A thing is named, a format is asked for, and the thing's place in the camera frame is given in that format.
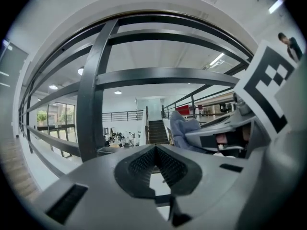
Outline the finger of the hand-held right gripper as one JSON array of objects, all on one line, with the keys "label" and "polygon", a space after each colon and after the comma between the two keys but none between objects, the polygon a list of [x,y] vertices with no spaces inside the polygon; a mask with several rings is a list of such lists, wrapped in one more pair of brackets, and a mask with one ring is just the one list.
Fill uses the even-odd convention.
[{"label": "finger of the hand-held right gripper", "polygon": [[185,134],[185,138],[190,145],[206,151],[217,152],[218,144],[216,142],[216,135],[235,132],[235,130],[234,127],[228,125],[213,125],[188,132]]}]

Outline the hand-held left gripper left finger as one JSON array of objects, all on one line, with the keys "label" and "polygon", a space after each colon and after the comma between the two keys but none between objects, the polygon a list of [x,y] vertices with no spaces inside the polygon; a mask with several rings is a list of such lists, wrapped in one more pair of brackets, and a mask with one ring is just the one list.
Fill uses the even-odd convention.
[{"label": "hand-held left gripper left finger", "polygon": [[150,178],[160,145],[125,149],[84,162],[34,202],[49,229],[168,230]]}]

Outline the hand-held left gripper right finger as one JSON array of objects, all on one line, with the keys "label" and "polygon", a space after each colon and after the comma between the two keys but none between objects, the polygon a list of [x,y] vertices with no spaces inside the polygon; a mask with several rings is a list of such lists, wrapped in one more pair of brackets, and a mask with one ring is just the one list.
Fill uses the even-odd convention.
[{"label": "hand-held left gripper right finger", "polygon": [[158,230],[261,228],[275,213],[272,146],[248,159],[200,154],[157,145],[155,155],[171,181],[170,217],[158,216]]}]

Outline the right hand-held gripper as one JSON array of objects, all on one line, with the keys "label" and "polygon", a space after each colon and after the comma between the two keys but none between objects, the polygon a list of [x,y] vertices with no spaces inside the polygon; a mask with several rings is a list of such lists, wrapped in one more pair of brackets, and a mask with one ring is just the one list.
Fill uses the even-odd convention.
[{"label": "right hand-held gripper", "polygon": [[283,110],[276,100],[297,64],[285,53],[262,41],[245,76],[235,86],[236,110],[201,125],[202,129],[237,129],[251,125],[249,143],[244,146],[218,148],[227,155],[248,158],[255,148],[268,145],[282,131],[289,130]]}]

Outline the person's right hand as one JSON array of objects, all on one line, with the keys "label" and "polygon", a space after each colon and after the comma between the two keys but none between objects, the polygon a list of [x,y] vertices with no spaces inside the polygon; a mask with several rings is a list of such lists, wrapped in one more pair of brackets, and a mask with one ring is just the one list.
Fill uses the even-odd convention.
[{"label": "person's right hand", "polygon": [[251,125],[238,127],[235,131],[217,134],[216,142],[218,145],[241,146],[249,143]]}]

